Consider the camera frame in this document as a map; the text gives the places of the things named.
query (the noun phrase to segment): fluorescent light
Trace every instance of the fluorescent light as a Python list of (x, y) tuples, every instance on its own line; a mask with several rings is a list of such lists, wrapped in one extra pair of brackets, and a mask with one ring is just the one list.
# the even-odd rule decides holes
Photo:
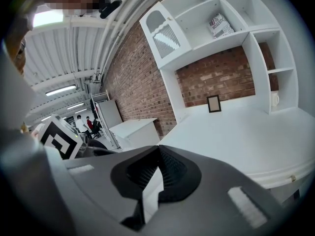
[(53, 91), (47, 92), (46, 95), (50, 96), (50, 95), (53, 95), (53, 94), (56, 94), (56, 93), (60, 93), (60, 92), (64, 92), (64, 91), (71, 90), (71, 89), (76, 89), (76, 86), (75, 85), (66, 86), (64, 88), (60, 88), (60, 89), (57, 89), (57, 90), (53, 90)]
[(80, 103), (80, 104), (78, 104), (78, 105), (75, 105), (75, 106), (69, 107), (69, 108), (67, 108), (67, 109), (69, 110), (69, 109), (71, 109), (71, 108), (76, 108), (76, 107), (79, 107), (79, 106), (82, 106), (82, 105), (84, 105), (84, 103)]
[(50, 118), (51, 116), (49, 116), (49, 117), (46, 117), (45, 119), (43, 119), (43, 120), (41, 120), (41, 121), (45, 121), (45, 120), (47, 120), (48, 118)]
[(86, 111), (86, 110), (87, 110), (87, 108), (86, 108), (86, 109), (83, 109), (83, 110), (80, 110), (80, 111), (78, 111), (78, 112), (75, 112), (75, 114), (77, 114), (77, 113), (79, 113), (79, 112)]
[(63, 21), (63, 14), (54, 10), (37, 13), (34, 16), (33, 27), (42, 26), (51, 23)]

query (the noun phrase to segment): picture frame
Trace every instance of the picture frame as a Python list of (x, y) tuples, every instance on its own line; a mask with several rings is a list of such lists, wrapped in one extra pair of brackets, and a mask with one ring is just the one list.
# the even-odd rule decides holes
[(216, 112), (222, 111), (219, 95), (207, 97), (207, 103), (208, 103), (209, 113), (216, 113)]

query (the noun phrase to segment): white shelving unit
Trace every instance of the white shelving unit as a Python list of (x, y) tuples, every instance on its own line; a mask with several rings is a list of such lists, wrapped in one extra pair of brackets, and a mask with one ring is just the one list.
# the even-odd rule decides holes
[[(234, 33), (214, 39), (209, 22), (221, 13)], [(225, 161), (266, 188), (309, 174), (315, 165), (315, 118), (298, 108), (298, 81), (290, 45), (261, 0), (163, 0), (140, 20), (160, 69), (177, 121), (160, 142)], [(259, 43), (275, 63), (267, 70)], [(242, 46), (256, 95), (186, 108), (175, 71), (212, 54)], [(271, 105), (270, 74), (279, 82), (279, 105)]]
[[(234, 33), (214, 39), (209, 22), (221, 13)], [(140, 20), (170, 98), (177, 123), (188, 112), (175, 71), (209, 55), (242, 46), (248, 58), (257, 108), (268, 114), (298, 106), (298, 82), (289, 43), (261, 0), (163, 0)], [(267, 42), (276, 69), (268, 71), (259, 43)], [(280, 103), (271, 107), (269, 74), (276, 73)]]

